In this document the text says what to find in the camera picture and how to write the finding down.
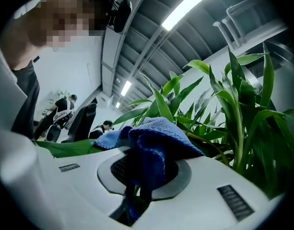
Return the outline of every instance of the green plant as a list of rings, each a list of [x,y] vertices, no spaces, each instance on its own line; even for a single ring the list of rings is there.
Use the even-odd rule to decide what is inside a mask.
[[[229,50],[230,62],[224,69],[222,80],[217,80],[211,66],[193,60],[188,66],[208,75],[211,89],[201,94],[183,113],[179,106],[188,94],[199,85],[202,78],[182,91],[181,76],[170,73],[171,80],[159,92],[146,76],[155,100],[147,108],[127,112],[114,124],[133,119],[139,126],[146,117],[166,117],[181,128],[190,141],[207,156],[220,160],[227,166],[260,187],[269,198],[285,191],[294,169],[294,111],[284,113],[269,109],[274,84],[271,57],[263,44],[264,53],[236,58]],[[245,78],[241,65],[264,57],[263,89],[259,93]],[[168,100],[168,94],[174,97]],[[202,120],[212,98],[217,98],[221,108]],[[135,104],[146,100],[135,101]],[[216,125],[220,113],[225,122]]]
[[[67,90],[65,90],[65,91],[59,91],[59,92],[57,93],[57,96],[58,96],[58,98],[55,99],[55,100],[52,99],[52,98],[48,99],[50,105],[55,104],[55,102],[58,101],[58,100],[61,99],[61,98],[68,98],[68,97],[70,96],[70,93],[69,93]],[[45,116],[49,110],[50,110],[49,108],[46,108],[46,109],[42,112],[41,115],[42,115],[42,116]]]

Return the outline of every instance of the fluorescent light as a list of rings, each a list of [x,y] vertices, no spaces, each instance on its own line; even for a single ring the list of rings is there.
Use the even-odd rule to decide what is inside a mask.
[[[183,0],[163,22],[162,27],[170,31],[190,10],[202,0]]]
[[[128,92],[130,86],[131,86],[131,83],[129,81],[127,81],[126,84],[123,87],[123,90],[121,91],[122,96],[126,95],[126,93]]]

